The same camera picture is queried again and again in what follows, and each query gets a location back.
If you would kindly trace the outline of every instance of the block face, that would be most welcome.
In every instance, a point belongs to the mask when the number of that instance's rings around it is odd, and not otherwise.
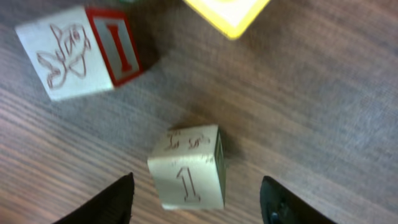
[[[138,76],[141,66],[124,13],[102,9],[87,9],[86,13],[113,84]]]
[[[217,125],[169,131],[161,137],[148,167],[165,209],[224,207],[225,168],[217,139]]]
[[[113,88],[83,7],[16,27],[51,100]]]
[[[148,161],[164,209],[223,208],[214,157]]]
[[[238,38],[270,0],[184,0],[230,39]]]
[[[217,132],[217,125],[168,131],[156,144],[151,157],[213,155]]]

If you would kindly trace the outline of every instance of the yellow block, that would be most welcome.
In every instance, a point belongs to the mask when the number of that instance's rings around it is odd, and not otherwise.
[[[229,39],[237,39],[270,0],[184,0]]]

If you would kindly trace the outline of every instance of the wooden toy block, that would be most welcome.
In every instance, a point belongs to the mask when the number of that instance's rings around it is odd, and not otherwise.
[[[270,0],[184,0],[229,39],[237,39]]]
[[[51,100],[112,90],[142,72],[123,12],[79,6],[16,32]]]
[[[164,209],[224,208],[226,168],[217,125],[167,132],[148,167]]]

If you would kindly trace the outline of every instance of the number 1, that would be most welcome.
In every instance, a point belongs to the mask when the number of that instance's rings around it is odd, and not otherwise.
[[[200,202],[200,196],[195,192],[195,187],[193,186],[191,172],[189,167],[182,167],[177,174],[178,179],[182,179],[182,184],[185,189],[185,202]]]

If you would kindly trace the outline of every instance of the alphabet block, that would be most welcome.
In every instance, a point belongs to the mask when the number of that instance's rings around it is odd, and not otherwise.
[[[51,100],[112,90],[142,72],[123,12],[79,6],[16,32]]]
[[[217,125],[167,132],[148,158],[164,209],[221,209],[226,169]]]

